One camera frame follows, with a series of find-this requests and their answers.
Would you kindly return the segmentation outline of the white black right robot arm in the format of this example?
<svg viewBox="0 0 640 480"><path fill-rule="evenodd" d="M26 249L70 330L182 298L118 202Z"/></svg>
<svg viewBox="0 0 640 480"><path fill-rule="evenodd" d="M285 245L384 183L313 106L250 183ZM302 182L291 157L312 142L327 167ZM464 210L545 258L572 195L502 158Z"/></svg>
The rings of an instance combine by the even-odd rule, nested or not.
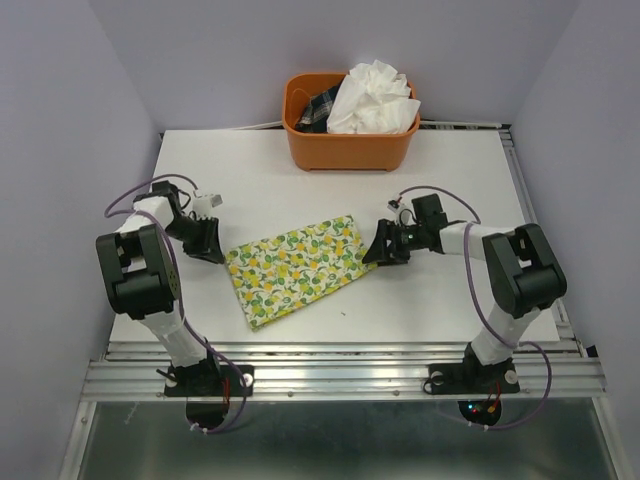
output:
<svg viewBox="0 0 640 480"><path fill-rule="evenodd" d="M567 280L542 230L534 223L513 229L478 221L451 221L438 195L410 205L389 203L393 220L381 219L363 257L366 264L404 265L417 250L484 262L494 304L482 329L458 363L432 364L423 390L430 395L513 394L520 390L513 353L530 324L563 297Z"/></svg>

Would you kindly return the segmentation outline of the lemon print skirt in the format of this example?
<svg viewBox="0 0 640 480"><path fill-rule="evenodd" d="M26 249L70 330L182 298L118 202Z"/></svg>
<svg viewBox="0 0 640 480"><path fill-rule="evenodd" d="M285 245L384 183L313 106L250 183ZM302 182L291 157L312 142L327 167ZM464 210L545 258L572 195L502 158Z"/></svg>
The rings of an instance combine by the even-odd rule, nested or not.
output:
<svg viewBox="0 0 640 480"><path fill-rule="evenodd" d="M225 254L247 323L258 331L376 268L351 215L245 243Z"/></svg>

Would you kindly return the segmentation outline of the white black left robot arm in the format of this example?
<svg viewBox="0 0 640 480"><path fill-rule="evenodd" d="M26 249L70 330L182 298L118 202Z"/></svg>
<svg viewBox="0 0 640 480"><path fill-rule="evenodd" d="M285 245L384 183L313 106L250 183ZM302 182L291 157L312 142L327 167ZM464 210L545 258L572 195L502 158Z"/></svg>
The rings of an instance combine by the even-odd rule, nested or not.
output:
<svg viewBox="0 0 640 480"><path fill-rule="evenodd" d="M160 373L167 396L224 395L229 380L205 338L187 325L173 239L190 258L222 264L218 194L194 191L180 203L180 188L168 180L133 199L124 223L96 239L108 301L115 313L145 326L162 344L170 366Z"/></svg>

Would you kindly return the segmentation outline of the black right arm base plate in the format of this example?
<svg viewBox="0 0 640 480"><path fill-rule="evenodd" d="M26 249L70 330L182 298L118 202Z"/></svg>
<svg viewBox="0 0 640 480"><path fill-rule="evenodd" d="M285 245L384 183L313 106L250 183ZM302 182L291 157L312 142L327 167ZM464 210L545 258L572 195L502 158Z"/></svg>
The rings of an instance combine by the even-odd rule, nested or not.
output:
<svg viewBox="0 0 640 480"><path fill-rule="evenodd" d="M428 372L422 390L429 395L472 397L520 392L518 376L511 360L489 366L472 362L436 363L428 366Z"/></svg>

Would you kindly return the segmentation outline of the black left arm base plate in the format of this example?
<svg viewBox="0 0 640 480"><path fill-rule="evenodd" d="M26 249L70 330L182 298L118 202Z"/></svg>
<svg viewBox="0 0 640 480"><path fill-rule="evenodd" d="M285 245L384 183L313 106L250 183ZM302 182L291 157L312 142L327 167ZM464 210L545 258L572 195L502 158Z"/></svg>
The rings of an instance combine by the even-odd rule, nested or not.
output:
<svg viewBox="0 0 640 480"><path fill-rule="evenodd" d="M246 385L242 385L240 375L229 365L221 364L219 369L208 369L201 365L175 368L170 365L166 371L156 372L165 380L164 395L170 398L219 397L228 394L232 398L253 395L253 365L239 365L239 371L245 376Z"/></svg>

